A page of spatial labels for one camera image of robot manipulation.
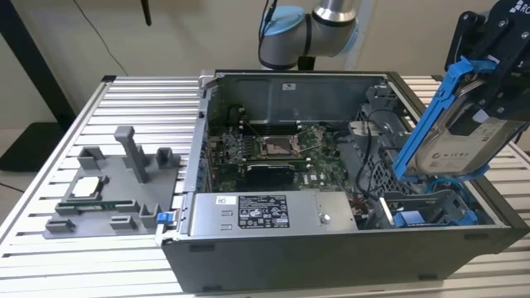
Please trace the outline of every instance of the blue plastic clip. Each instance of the blue plastic clip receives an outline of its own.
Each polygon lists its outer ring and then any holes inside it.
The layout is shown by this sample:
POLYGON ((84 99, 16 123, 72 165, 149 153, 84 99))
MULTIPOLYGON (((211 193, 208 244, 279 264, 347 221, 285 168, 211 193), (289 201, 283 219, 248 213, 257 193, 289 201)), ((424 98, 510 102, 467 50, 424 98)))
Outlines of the blue plastic clip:
MULTIPOLYGON (((495 67, 495 62, 490 60, 467 60, 466 57, 462 57, 462 60, 450 66, 431 104, 428 105, 417 125, 413 128, 412 134, 404 143, 403 149, 397 154, 397 158, 393 163, 393 172, 397 179, 412 183, 417 181, 416 176, 404 175, 404 172, 407 171, 407 164, 413 156, 415 151, 417 150, 417 147, 421 145, 423 139, 427 136, 427 133, 436 122, 439 115, 442 114, 443 110, 452 105, 456 99, 455 91, 463 76, 468 73, 490 73, 494 71, 495 67)), ((474 173, 459 176, 459 179, 470 180, 476 176, 480 176, 487 169, 488 167, 486 164, 474 173)))
POLYGON ((175 212, 161 212, 156 216, 156 224, 171 225, 173 223, 175 212))

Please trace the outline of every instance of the warning label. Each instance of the warning label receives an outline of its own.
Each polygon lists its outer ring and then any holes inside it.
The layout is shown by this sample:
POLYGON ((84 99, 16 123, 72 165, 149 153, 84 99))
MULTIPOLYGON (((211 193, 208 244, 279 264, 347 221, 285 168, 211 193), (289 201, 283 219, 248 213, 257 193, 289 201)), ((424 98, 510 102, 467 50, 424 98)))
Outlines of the warning label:
POLYGON ((240 228, 288 228, 284 196, 239 196, 240 228))

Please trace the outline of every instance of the metal rail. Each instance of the metal rail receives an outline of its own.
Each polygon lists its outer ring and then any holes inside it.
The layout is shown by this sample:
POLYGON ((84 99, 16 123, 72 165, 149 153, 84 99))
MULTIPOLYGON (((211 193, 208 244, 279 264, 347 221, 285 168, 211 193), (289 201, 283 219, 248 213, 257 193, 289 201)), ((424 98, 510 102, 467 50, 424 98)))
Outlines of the metal rail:
MULTIPOLYGON (((404 77, 423 103, 438 88, 431 77, 404 77)), ((196 78, 117 78, 101 84, 42 170, 0 227, 0 296, 193 297, 154 246, 153 235, 45 240, 40 235, 78 168, 84 145, 121 154, 112 133, 132 124, 145 153, 160 146, 181 154, 176 198, 199 104, 196 78)), ((492 159, 487 179, 530 224, 530 158, 510 143, 492 159)), ((216 297, 528 297, 530 238, 503 253, 476 257, 444 282, 416 282, 216 297)))

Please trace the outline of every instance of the cable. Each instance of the cable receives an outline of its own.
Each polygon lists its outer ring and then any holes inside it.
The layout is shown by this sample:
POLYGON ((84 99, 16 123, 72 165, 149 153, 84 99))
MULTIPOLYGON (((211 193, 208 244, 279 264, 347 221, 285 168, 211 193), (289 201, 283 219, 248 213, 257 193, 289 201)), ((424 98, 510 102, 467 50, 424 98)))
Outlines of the cable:
POLYGON ((97 36, 98 36, 98 39, 101 40, 101 43, 102 43, 102 45, 104 45, 105 48, 106 48, 108 54, 110 55, 112 59, 114 60, 116 64, 118 65, 120 69, 121 69, 122 72, 125 73, 125 76, 128 76, 129 74, 128 74, 128 72, 125 71, 125 69, 122 68, 121 63, 117 61, 116 57, 113 56, 113 54, 112 54, 112 52, 110 52, 110 49, 108 48, 108 45, 106 45, 106 43, 105 43, 105 40, 102 39, 101 34, 98 33, 96 27, 93 26, 93 24, 92 24, 89 18, 88 18, 86 15, 84 14, 82 8, 81 8, 80 4, 77 3, 77 0, 72 0, 72 1, 73 1, 74 5, 77 6, 77 9, 78 9, 80 12, 81 12, 81 15, 82 15, 84 19, 86 20, 86 22, 89 23, 89 25, 90 25, 93 31, 96 32, 96 34, 97 34, 97 36))
POLYGON ((359 171, 356 172, 356 177, 355 177, 355 187, 357 188, 357 190, 360 191, 360 193, 361 193, 365 197, 368 197, 368 198, 371 198, 371 199, 373 199, 373 200, 376 200, 376 198, 373 197, 372 194, 369 194, 369 191, 368 191, 368 190, 364 190, 364 189, 360 187, 360 175, 361 175, 363 172, 364 172, 364 168, 365 168, 365 165, 367 165, 367 160, 368 160, 368 157, 369 157, 369 152, 371 152, 371 150, 372 150, 372 131, 369 130, 369 124, 368 124, 368 122, 376 124, 373 121, 369 120, 369 117, 371 117, 376 112, 388 112, 388 113, 392 113, 392 114, 397 115, 397 113, 396 113, 395 111, 392 111, 392 110, 376 109, 376 110, 371 111, 371 113, 367 114, 365 120, 364 120, 364 123, 365 123, 365 132, 367 132, 367 140, 365 140, 365 149, 364 149, 363 163, 360 164, 360 168, 359 168, 359 171))
POLYGON ((464 190, 462 184, 460 184, 456 180, 454 180, 454 179, 439 178, 439 179, 434 180, 434 181, 430 183, 430 185, 427 185, 427 187, 425 187, 425 189, 424 189, 424 194, 428 194, 428 193, 431 192, 432 187, 434 187, 438 183, 440 183, 440 182, 448 182, 448 183, 451 183, 454 186, 456 186, 456 188, 458 188, 458 190, 459 190, 459 192, 460 192, 460 196, 462 196, 463 202, 464 202, 467 205, 470 205, 470 203, 471 203, 470 196, 467 195, 466 190, 464 190))
POLYGON ((456 182, 456 180, 447 179, 447 178, 440 178, 440 179, 434 180, 434 181, 430 183, 430 185, 427 185, 427 187, 425 187, 425 189, 424 189, 424 194, 428 194, 428 193, 431 192, 431 189, 432 189, 434 185, 436 185, 436 184, 440 183, 440 182, 448 182, 448 183, 451 183, 452 185, 455 185, 455 186, 458 187, 458 189, 462 189, 462 185, 456 182))
POLYGON ((259 31, 257 31, 259 43, 261 43, 261 39, 263 39, 263 34, 261 34, 261 32, 263 32, 263 20, 265 19, 267 8, 268 8, 268 0, 264 3, 264 8, 263 8, 263 12, 261 12, 261 20, 259 22, 259 31))
POLYGON ((25 192, 25 191, 22 191, 20 188, 16 188, 16 187, 13 187, 13 186, 10 186, 10 185, 6 185, 6 184, 4 184, 4 183, 1 183, 1 182, 0 182, 0 186, 6 187, 6 188, 10 188, 13 191, 18 191, 18 192, 21 192, 21 193, 25 192))
POLYGON ((277 0, 272 0, 271 7, 267 10, 268 2, 269 2, 269 0, 267 0, 267 2, 264 3, 264 8, 263 8, 263 12, 261 12, 261 20, 260 20, 260 24, 259 24, 259 44, 257 44, 257 59, 259 60, 261 60, 261 41, 263 41, 263 38, 265 37, 265 30, 267 30, 268 23, 271 22, 271 19, 272 19, 273 11, 276 10, 277 0))
POLYGON ((514 140, 514 143, 515 143, 515 144, 519 142, 523 132, 524 132, 524 131, 522 131, 522 132, 519 132, 519 133, 516 134, 516 137, 515 137, 515 140, 514 140))

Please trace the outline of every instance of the beige wall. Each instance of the beige wall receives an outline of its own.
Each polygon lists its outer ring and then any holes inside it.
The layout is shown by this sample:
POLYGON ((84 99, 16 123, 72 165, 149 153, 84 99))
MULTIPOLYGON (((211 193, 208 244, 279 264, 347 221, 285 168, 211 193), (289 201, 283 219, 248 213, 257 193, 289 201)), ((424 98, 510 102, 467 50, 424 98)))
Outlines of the beige wall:
POLYGON ((37 121, 54 118, 0 35, 0 129, 21 129, 37 121))
MULTIPOLYGON (((137 0, 77 0, 132 76, 197 75, 201 69, 260 68, 257 28, 264 0, 154 0, 145 25, 137 0)), ((33 39, 78 109, 102 75, 121 75, 72 0, 13 0, 33 39)), ((288 0, 303 6, 316 0, 288 0)), ((345 57, 316 67, 341 70, 345 57)))
POLYGON ((487 11, 496 0, 375 1, 357 70, 440 75, 458 17, 487 11))

